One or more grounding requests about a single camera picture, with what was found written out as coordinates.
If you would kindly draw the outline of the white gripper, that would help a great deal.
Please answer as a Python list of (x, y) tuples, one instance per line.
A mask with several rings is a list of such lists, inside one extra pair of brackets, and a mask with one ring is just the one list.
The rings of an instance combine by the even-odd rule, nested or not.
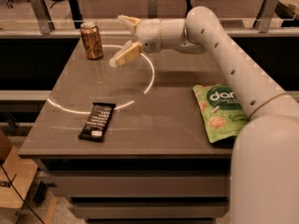
[(184, 47), (186, 35), (183, 19), (152, 19), (141, 22), (139, 18), (119, 15), (118, 21), (132, 35), (135, 34), (138, 42), (127, 41), (109, 60), (111, 67), (122, 66), (138, 58), (143, 48), (147, 53), (153, 53), (162, 49), (180, 50)]

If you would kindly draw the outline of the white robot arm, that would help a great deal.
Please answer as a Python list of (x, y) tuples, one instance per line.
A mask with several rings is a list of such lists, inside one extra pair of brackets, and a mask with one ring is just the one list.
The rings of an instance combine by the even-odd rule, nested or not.
[(206, 49), (236, 94), (249, 123), (232, 153), (231, 224), (299, 224), (299, 103), (224, 31), (207, 7), (183, 20), (140, 20), (120, 15), (135, 36), (111, 59), (117, 67), (141, 52)]

